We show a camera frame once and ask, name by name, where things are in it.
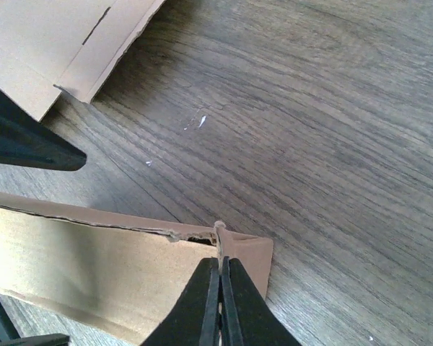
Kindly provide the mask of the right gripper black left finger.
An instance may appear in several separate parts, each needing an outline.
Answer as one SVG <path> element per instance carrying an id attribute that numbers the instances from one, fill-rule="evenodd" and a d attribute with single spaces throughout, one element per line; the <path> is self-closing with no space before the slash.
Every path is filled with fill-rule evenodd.
<path id="1" fill-rule="evenodd" d="M 219 344 L 218 260 L 202 259 L 170 313 L 143 345 Z"/>

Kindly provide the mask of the small cardboard box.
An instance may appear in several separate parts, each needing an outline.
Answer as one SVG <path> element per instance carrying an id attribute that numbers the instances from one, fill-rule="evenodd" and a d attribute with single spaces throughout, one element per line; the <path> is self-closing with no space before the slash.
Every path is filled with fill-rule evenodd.
<path id="1" fill-rule="evenodd" d="M 0 192 L 0 294 L 133 344 L 167 316 L 205 257 L 239 259 L 261 295 L 274 243 Z"/>

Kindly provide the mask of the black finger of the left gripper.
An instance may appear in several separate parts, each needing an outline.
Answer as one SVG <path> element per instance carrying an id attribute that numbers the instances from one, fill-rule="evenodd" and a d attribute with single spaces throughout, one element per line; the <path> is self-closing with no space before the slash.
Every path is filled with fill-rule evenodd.
<path id="1" fill-rule="evenodd" d="M 21 337 L 0 302 L 0 345 L 67 346 L 69 345 L 69 336 L 65 334 L 46 334 Z"/>
<path id="2" fill-rule="evenodd" d="M 31 118 L 0 90 L 0 164 L 76 171 L 87 155 Z"/>

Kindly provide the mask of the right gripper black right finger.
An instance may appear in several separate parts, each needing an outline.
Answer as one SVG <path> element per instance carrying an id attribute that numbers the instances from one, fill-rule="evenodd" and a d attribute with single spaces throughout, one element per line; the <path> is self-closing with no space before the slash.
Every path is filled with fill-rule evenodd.
<path id="1" fill-rule="evenodd" d="M 223 259 L 220 288 L 223 345 L 299 344 L 271 312 L 239 259 Z"/>

